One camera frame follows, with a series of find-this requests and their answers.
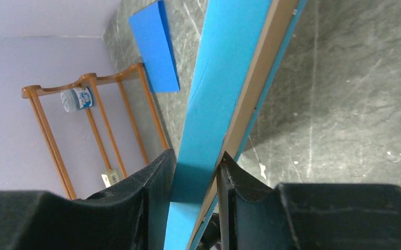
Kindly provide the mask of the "blue wooden picture frame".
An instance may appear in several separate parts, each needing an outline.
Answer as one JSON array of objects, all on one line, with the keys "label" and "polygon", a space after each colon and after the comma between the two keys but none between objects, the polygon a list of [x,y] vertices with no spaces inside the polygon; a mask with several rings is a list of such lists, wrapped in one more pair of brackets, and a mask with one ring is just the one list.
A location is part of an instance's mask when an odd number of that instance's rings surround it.
[{"label": "blue wooden picture frame", "polygon": [[209,1],[172,182],[164,249],[195,249],[217,204],[217,168],[238,158],[305,1]]}]

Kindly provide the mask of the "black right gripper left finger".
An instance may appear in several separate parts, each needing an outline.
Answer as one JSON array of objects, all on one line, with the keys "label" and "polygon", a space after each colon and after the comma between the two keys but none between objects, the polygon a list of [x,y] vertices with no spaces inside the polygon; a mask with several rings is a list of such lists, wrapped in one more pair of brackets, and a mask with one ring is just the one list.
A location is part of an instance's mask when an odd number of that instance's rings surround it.
[{"label": "black right gripper left finger", "polygon": [[87,199],[47,191],[0,191],[0,249],[163,249],[176,157]]}]

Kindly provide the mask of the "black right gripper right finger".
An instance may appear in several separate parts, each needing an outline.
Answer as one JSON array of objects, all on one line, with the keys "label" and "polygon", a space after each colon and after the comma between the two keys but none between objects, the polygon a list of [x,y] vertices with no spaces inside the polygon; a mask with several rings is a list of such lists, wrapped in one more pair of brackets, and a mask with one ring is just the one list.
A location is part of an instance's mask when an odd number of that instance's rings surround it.
[{"label": "black right gripper right finger", "polygon": [[279,183],[270,188],[229,154],[218,166],[224,249],[401,249],[401,187]]}]

